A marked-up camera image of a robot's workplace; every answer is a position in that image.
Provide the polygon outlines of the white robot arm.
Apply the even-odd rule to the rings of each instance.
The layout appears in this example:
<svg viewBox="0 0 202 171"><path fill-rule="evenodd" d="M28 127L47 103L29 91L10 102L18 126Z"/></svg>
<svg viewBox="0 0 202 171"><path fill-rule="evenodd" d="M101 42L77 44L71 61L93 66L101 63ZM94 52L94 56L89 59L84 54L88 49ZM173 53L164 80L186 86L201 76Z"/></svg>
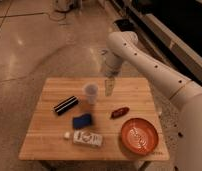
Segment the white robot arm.
<svg viewBox="0 0 202 171"><path fill-rule="evenodd" d="M105 75L114 77L124 61L134 66L180 111L182 137L177 142L175 166L178 171L202 171L202 86L137 47L133 31L108 35L112 53L104 65Z"/></svg>

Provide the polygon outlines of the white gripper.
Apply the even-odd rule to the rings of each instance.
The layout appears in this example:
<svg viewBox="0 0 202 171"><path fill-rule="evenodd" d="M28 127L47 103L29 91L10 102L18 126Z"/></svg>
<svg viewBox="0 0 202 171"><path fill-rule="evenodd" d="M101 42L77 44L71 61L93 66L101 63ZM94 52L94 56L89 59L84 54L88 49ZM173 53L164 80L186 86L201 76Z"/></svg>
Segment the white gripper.
<svg viewBox="0 0 202 171"><path fill-rule="evenodd" d="M116 54L109 53L104 61L104 73L107 77L105 80L105 95L111 96L115 86L115 76L117 76L122 67L123 60Z"/></svg>

